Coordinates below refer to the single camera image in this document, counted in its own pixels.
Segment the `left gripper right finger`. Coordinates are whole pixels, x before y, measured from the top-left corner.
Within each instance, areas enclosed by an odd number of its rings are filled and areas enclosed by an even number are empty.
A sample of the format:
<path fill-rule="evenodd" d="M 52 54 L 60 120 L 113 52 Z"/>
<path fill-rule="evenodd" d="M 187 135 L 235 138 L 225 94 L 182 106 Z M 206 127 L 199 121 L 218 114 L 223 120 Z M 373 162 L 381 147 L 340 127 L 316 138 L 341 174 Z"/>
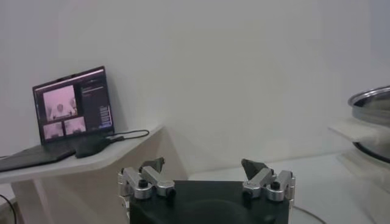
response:
<path fill-rule="evenodd" d="M 279 174 L 265 165 L 249 159 L 242 159 L 241 165 L 246 173 L 247 181 L 243 182 L 243 198 L 251 201 L 265 195 L 273 202 L 288 200 L 294 202 L 296 177 L 289 170 Z"/>

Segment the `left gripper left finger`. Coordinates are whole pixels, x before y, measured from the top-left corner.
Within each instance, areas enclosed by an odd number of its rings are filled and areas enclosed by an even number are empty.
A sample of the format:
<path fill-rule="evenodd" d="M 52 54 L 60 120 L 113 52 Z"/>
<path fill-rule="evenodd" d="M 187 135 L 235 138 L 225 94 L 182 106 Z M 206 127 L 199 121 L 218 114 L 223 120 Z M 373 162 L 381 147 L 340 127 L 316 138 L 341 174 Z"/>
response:
<path fill-rule="evenodd" d="M 163 198 L 175 197 L 175 182 L 161 174 L 164 164 L 164 157 L 159 157 L 143 162 L 138 170 L 122 168 L 118 173 L 119 195 L 136 200 L 148 200 L 153 193 Z"/>

